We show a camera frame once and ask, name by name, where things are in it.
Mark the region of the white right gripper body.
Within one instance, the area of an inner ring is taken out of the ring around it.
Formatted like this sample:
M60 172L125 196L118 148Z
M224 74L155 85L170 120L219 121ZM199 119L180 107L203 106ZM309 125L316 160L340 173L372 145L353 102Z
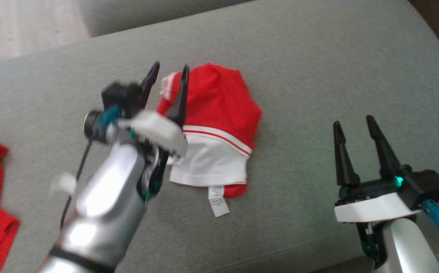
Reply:
M397 194L404 179L398 176L341 187L334 213L340 223L389 221L415 215Z

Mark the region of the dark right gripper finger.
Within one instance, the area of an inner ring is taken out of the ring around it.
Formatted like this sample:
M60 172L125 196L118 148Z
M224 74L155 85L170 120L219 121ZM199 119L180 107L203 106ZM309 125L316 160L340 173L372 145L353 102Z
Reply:
M374 116L367 115L366 123L370 136L375 142L381 178L387 179L397 175L401 166L400 161L396 157L382 130L379 128Z
M336 181L339 186L360 185L360 177L354 172L346 149L346 138L339 121L333 124Z

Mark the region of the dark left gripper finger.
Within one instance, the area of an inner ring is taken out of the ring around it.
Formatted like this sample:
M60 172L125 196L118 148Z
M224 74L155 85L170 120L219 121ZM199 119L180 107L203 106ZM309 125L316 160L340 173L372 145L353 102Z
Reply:
M190 78L190 66L184 65L181 73L179 90L175 101L166 113L166 117L176 123L179 127L185 124L187 104L188 104L188 83Z
M143 109L145 108L148 98L150 95L150 92L152 90L152 87L157 81L158 73L160 70L160 62L154 62L151 69L147 73L147 75L144 77L142 82L140 83L140 96L139 96L139 108Z

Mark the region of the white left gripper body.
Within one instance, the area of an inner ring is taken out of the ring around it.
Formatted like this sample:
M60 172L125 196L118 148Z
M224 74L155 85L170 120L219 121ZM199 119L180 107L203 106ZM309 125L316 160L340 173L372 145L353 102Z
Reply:
M149 200L161 189L169 157L178 161L187 153L188 142L183 129L149 110L140 111L132 119L120 120L119 128L129 131L145 151L145 168L137 188L140 197Z

